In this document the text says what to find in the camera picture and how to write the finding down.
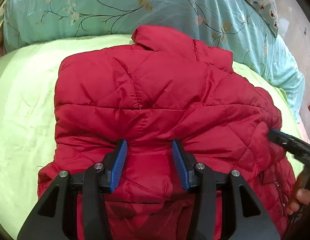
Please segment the person's right hand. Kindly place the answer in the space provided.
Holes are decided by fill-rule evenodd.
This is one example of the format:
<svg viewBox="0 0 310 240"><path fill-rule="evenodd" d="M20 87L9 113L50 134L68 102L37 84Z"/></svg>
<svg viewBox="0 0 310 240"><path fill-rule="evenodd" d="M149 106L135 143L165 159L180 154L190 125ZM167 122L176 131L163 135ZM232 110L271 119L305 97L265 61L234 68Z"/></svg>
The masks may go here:
<svg viewBox="0 0 310 240"><path fill-rule="evenodd" d="M293 186L290 200L286 206L286 211L289 216L297 212L301 204L308 205L310 202L310 190L302 187L303 181L304 176L300 174Z"/></svg>

